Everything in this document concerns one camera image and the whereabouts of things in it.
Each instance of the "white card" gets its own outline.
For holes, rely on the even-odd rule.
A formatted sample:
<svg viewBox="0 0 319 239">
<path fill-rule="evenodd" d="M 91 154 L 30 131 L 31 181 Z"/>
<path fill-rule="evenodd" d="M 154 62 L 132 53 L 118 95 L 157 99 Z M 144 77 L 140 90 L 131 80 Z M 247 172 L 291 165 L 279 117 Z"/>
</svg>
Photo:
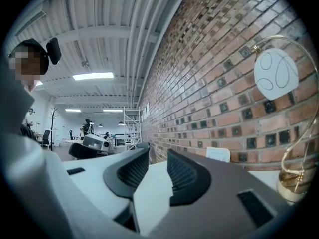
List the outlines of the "white card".
<svg viewBox="0 0 319 239">
<path fill-rule="evenodd" d="M 207 148 L 206 157 L 223 161 L 226 163 L 230 162 L 230 151 L 225 148 Z"/>
</svg>

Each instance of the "lamp shade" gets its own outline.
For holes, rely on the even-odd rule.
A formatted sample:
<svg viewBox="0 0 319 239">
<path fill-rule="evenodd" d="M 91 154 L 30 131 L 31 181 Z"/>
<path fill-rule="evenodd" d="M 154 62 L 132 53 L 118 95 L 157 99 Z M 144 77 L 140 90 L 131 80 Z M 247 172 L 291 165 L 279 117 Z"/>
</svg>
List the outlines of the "lamp shade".
<svg viewBox="0 0 319 239">
<path fill-rule="evenodd" d="M 255 62 L 254 77 L 258 89 L 269 100 L 290 92 L 299 82 L 293 59 L 276 48 L 261 52 Z"/>
</svg>

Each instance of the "gold lamp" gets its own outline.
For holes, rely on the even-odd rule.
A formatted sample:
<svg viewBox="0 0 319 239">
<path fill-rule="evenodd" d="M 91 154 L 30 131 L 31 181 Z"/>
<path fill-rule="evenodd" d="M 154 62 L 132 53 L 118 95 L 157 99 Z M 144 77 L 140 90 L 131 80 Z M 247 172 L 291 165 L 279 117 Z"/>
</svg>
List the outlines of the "gold lamp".
<svg viewBox="0 0 319 239">
<path fill-rule="evenodd" d="M 299 82 L 298 70 L 294 61 L 281 49 L 270 48 L 262 49 L 262 44 L 272 40 L 284 40 L 296 45 L 300 48 L 306 56 L 310 59 L 317 77 L 318 90 L 319 90 L 319 74 L 316 64 L 307 52 L 307 50 L 294 40 L 290 40 L 281 35 L 274 35 L 266 37 L 258 41 L 251 51 L 256 53 L 254 77 L 258 89 L 268 98 L 273 100 L 278 98 L 292 89 L 294 89 Z M 306 144 L 304 158 L 301 166 L 298 170 L 288 169 L 285 165 L 285 160 L 288 154 L 293 148 L 310 132 L 309 138 L 312 137 L 314 127 L 316 125 L 316 116 L 319 109 L 319 95 L 317 99 L 317 105 L 314 114 L 309 120 L 305 130 L 302 132 L 299 138 L 297 138 L 285 151 L 281 160 L 281 168 L 279 178 L 277 181 L 277 190 L 286 200 L 290 202 L 296 202 L 300 200 L 307 192 L 309 185 L 312 182 L 314 174 L 316 172 L 316 166 L 305 165 L 305 160 L 309 148 L 309 142 Z"/>
</svg>

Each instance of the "lamp base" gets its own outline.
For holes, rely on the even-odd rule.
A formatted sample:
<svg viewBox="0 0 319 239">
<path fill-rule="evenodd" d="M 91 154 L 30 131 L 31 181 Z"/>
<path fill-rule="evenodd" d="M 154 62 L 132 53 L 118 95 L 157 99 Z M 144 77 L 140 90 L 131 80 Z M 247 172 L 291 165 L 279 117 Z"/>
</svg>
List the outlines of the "lamp base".
<svg viewBox="0 0 319 239">
<path fill-rule="evenodd" d="M 301 181 L 297 180 L 297 174 L 287 173 L 284 170 L 280 171 L 277 181 L 278 193 L 287 201 L 293 203 L 299 201 L 307 193 L 316 169 L 316 166 L 305 169 Z"/>
</svg>

